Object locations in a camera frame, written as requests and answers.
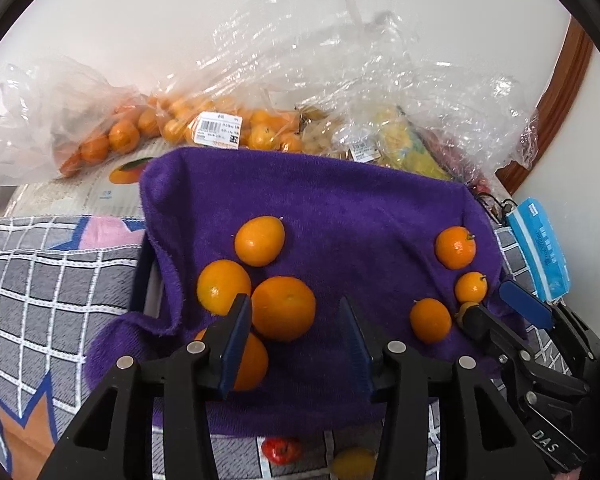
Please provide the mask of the pale yellow small fruit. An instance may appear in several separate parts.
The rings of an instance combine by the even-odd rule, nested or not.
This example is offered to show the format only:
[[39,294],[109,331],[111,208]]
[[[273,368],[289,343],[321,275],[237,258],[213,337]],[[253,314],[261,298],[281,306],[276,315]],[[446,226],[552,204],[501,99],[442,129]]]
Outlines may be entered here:
[[478,302],[470,302],[470,301],[464,302],[464,304],[462,304],[460,306],[460,308],[458,309],[458,311],[456,312],[456,315],[455,315],[456,324],[458,326],[463,326],[463,318],[464,318],[464,315],[466,314],[466,312],[469,309],[478,307],[478,305],[479,305]]

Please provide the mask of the grey checkered star cloth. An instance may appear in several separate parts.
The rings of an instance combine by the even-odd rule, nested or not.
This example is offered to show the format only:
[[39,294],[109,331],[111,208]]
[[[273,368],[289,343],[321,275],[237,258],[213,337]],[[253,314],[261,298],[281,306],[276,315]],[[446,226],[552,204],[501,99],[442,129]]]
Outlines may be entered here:
[[[112,217],[0,220],[0,474],[36,479],[54,444],[90,393],[85,356],[122,315],[140,258],[145,222]],[[287,466],[261,452],[269,435],[213,430],[221,479],[335,479],[330,464],[346,448],[378,452],[382,423],[303,436]]]

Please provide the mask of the small red apple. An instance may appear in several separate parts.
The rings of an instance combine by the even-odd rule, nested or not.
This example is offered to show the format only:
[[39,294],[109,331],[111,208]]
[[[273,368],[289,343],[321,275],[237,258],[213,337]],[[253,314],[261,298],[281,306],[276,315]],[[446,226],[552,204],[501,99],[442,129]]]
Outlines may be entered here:
[[269,437],[263,440],[261,452],[271,464],[287,466],[300,460],[303,448],[302,444],[294,439]]

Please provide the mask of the fruit printed cardboard box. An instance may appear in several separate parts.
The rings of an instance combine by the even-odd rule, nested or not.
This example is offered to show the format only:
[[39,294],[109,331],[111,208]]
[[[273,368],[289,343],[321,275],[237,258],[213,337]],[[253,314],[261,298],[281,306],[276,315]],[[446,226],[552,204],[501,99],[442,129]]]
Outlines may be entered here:
[[7,206],[6,217],[77,216],[94,214],[144,218],[140,176],[146,166],[172,150],[162,139],[152,139],[135,152],[114,156],[77,176],[21,185]]

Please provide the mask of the oval orange kumquat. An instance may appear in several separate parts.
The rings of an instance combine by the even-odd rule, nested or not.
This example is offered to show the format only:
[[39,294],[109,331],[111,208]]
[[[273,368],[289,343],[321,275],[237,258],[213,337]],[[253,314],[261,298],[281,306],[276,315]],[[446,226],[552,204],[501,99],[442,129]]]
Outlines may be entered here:
[[261,216],[244,223],[234,238],[237,257],[248,266],[267,266],[283,250],[286,240],[282,220]]

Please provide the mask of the yellow orange mandarin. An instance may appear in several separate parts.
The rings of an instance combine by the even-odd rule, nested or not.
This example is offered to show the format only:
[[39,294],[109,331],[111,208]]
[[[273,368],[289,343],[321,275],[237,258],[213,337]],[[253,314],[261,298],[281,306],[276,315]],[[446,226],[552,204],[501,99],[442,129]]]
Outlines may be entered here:
[[238,295],[251,295],[251,280],[237,262],[212,261],[200,272],[196,286],[200,304],[214,315],[227,315]]

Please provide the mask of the blue tissue pack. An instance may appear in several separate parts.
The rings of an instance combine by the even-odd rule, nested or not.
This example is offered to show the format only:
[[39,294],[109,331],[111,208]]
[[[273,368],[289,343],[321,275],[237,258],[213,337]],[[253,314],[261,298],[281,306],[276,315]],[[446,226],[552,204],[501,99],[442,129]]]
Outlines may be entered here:
[[542,204],[526,198],[505,216],[528,262],[539,300],[555,302],[570,291],[567,261]]

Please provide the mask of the yellow green small fruit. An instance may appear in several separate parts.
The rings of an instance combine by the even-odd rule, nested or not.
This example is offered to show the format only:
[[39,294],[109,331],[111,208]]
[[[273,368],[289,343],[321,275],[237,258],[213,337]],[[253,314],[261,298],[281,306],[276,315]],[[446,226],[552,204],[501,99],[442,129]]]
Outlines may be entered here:
[[368,448],[354,446],[335,455],[330,472],[338,480],[370,480],[376,466],[376,454]]

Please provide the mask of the brown wooden door frame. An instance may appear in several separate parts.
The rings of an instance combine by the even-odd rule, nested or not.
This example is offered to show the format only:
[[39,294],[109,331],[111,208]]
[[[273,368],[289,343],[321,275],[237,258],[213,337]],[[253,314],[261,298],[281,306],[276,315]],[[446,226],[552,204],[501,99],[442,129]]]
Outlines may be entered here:
[[536,140],[538,152],[531,168],[526,169],[518,162],[512,162],[498,170],[498,180],[509,194],[514,194],[531,174],[546,153],[550,144],[558,136],[582,87],[593,54],[593,41],[581,24],[570,18],[564,42],[560,49],[552,78],[539,100],[538,128]]

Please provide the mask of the small orange tangerine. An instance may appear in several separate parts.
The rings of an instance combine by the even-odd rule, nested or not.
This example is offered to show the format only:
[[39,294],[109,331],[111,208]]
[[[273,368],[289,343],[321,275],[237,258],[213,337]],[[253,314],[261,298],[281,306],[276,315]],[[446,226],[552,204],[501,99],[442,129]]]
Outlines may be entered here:
[[488,281],[486,276],[480,272],[468,272],[462,275],[456,282],[454,294],[458,302],[475,302],[478,304],[488,292]]

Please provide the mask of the purple towel covered tray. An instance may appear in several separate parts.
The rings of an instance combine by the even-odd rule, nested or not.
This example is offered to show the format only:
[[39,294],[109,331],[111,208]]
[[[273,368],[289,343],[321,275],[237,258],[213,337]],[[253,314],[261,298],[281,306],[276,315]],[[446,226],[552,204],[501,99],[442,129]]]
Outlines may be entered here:
[[316,298],[316,319],[303,337],[268,344],[260,387],[209,406],[216,434],[300,436],[380,419],[382,408],[356,388],[339,300],[354,299],[389,336],[416,346],[408,322],[414,302],[429,297],[456,305],[457,274],[434,253],[444,229],[464,226],[475,235],[471,266],[491,287],[503,277],[492,224],[456,182],[326,157],[178,148],[146,166],[140,198],[163,279],[160,314],[125,313],[100,331],[86,354],[90,387],[119,356],[163,358],[210,324],[196,296],[198,275],[234,256],[235,233],[252,218],[279,218],[288,238],[272,266],[251,278],[294,276]]

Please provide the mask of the large orange with stem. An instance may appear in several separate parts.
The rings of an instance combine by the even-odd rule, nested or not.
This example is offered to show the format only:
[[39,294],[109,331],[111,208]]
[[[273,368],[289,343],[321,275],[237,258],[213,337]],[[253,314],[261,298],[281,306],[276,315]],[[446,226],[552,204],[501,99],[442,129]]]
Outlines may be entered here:
[[475,235],[464,226],[450,226],[436,237],[434,253],[447,269],[464,269],[474,261],[477,253]]

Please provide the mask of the large round orange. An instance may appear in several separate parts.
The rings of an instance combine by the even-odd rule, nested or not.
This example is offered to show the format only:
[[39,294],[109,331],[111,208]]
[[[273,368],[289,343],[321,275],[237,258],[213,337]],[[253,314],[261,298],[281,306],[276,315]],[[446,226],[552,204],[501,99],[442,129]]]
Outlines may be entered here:
[[316,315],[314,293],[298,278],[273,276],[251,295],[252,326],[265,338],[289,342],[302,337]]

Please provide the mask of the large crumpled clear plastic bag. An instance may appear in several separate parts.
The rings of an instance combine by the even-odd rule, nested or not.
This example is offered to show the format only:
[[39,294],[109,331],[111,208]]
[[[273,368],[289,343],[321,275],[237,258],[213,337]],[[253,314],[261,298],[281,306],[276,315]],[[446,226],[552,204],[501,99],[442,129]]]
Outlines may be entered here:
[[536,111],[518,81],[447,62],[416,61],[401,19],[358,0],[251,0],[215,31],[211,67],[237,74],[300,115],[304,149],[379,164],[378,110],[452,141],[489,183],[538,152]]

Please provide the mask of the clear bag of oranges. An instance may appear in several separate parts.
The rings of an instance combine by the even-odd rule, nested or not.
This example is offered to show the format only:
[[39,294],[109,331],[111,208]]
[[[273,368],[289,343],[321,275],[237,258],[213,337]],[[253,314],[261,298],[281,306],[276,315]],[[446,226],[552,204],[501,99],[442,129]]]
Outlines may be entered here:
[[300,131],[300,115],[276,105],[237,74],[205,67],[169,76],[154,91],[114,86],[71,58],[8,66],[0,82],[0,186],[67,179],[131,154],[155,139],[171,146],[209,144],[205,112],[237,118],[234,142],[268,130],[261,148],[276,150]]

